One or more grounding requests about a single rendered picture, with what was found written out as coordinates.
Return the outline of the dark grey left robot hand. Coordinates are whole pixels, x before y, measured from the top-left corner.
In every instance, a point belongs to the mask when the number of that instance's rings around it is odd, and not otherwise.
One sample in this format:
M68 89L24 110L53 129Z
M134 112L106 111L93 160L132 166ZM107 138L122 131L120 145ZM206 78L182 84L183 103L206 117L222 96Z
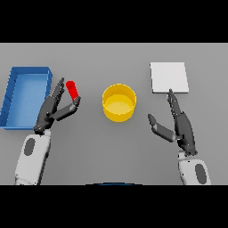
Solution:
M61 121L71 115L73 115L80 104L81 97L79 96L79 102L73 102L66 107L57 110L58 105L61 101L61 97L65 91L66 82L62 77L53 92L47 96L43 102L40 111L37 116L37 122L34 126L35 134L43 135L45 130L50 129L54 121Z

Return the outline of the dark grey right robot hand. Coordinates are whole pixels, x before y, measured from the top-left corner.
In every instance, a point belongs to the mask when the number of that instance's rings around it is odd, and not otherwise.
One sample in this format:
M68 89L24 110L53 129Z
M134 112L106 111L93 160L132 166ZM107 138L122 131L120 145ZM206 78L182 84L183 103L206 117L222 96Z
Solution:
M181 111L178 100L172 89L169 89L167 101L171 108L171 114L175 123L175 131L172 131L157 122L152 114L148 115L152 132L167 140L170 143L177 141L178 146L185 152L187 156L197 155L193 130L191 122L187 115Z

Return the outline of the red beaker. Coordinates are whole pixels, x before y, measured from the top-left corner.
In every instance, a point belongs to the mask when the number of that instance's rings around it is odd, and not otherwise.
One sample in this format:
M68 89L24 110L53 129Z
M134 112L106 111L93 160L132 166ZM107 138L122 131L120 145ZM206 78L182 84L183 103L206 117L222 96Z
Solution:
M77 87L75 85L75 82L72 81L72 80L68 80L66 82L66 87L68 89L68 92L69 92L69 95L71 97L71 100L73 102L79 102L79 95L78 95L78 92L77 92Z

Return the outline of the pale square measuring scale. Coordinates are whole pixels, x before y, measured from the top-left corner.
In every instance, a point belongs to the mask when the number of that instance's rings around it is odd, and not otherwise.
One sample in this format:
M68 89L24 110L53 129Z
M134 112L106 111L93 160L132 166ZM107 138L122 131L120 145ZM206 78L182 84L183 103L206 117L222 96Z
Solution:
M151 88L154 94L189 93L186 69L183 62L151 62Z

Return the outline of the yellow bowl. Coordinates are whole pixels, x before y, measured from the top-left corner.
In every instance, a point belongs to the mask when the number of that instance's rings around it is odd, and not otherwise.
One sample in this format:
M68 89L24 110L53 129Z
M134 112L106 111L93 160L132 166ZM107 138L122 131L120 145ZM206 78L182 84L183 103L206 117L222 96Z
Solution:
M103 113L116 123L128 121L134 114L136 103L136 94L128 85L110 85L102 94Z

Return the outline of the blue tray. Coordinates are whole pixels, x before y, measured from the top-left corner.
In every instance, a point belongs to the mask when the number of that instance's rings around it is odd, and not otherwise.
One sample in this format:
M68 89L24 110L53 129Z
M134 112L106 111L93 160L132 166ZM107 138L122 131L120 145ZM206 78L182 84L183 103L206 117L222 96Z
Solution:
M11 67L0 109L0 128L32 130L50 94L52 78L49 67Z

